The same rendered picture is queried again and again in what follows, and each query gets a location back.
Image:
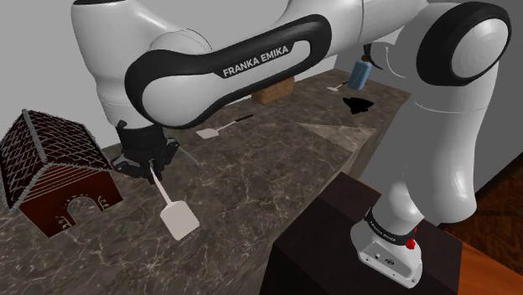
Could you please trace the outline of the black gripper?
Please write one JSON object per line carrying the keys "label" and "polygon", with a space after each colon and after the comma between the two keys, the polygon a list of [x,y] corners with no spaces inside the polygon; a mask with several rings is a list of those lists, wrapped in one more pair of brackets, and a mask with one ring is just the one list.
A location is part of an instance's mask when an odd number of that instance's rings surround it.
{"label": "black gripper", "polygon": [[127,123],[120,120],[116,130],[123,155],[112,159],[114,170],[135,179],[147,179],[148,173],[139,163],[151,160],[154,175],[162,180],[162,172],[172,162],[179,149],[179,142],[174,138],[166,139],[163,129],[156,125],[127,128]]}

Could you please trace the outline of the brown gingerbread house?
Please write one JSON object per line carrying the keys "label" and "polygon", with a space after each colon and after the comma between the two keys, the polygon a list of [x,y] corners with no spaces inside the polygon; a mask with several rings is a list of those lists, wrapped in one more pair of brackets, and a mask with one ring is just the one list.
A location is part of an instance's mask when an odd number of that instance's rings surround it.
{"label": "brown gingerbread house", "polygon": [[48,237],[75,225],[74,199],[100,211],[122,201],[111,171],[83,124],[44,112],[23,109],[0,140],[0,200]]}

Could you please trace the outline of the brown woven block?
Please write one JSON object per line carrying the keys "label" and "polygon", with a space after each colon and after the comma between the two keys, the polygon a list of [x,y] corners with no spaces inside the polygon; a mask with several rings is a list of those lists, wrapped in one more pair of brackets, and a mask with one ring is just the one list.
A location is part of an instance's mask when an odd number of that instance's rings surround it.
{"label": "brown woven block", "polygon": [[256,91],[251,95],[251,99],[255,103],[259,104],[268,104],[273,101],[282,99],[286,96],[290,96],[293,93],[295,79],[294,77],[289,77],[285,80],[282,80],[274,85],[271,85],[267,88],[264,88],[260,91]]}

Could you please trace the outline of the dark robot stand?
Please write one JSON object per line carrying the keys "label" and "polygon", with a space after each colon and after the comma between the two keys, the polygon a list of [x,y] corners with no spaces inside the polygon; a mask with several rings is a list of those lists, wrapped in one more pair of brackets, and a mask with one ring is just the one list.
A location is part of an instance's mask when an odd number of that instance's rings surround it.
{"label": "dark robot stand", "polygon": [[422,277],[405,288],[362,263],[350,228],[379,199],[340,173],[273,243],[259,295],[458,295],[463,244],[423,221]]}

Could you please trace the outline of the black flat object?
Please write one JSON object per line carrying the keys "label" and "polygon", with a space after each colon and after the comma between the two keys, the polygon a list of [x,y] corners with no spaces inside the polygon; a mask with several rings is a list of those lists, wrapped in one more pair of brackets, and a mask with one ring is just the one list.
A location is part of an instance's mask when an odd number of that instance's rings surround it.
{"label": "black flat object", "polygon": [[352,114],[367,112],[374,105],[373,101],[368,101],[359,97],[344,97],[343,102],[350,108]]}

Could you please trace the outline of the blue spray bottle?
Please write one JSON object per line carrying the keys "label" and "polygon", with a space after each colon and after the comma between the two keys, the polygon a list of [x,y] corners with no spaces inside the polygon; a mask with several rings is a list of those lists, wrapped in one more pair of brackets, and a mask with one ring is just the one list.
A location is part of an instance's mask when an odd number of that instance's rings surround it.
{"label": "blue spray bottle", "polygon": [[366,80],[372,69],[372,64],[366,55],[355,62],[347,86],[353,90],[360,91],[364,88]]}

